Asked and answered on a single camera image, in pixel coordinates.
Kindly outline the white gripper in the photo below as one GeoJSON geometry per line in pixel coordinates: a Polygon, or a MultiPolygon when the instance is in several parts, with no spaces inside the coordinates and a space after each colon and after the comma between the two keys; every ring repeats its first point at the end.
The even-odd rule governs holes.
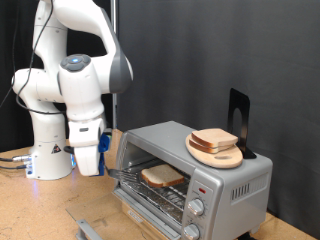
{"type": "Polygon", "coordinates": [[[93,176],[99,173],[100,153],[97,145],[75,147],[74,155],[79,171],[83,176],[93,176]]]}

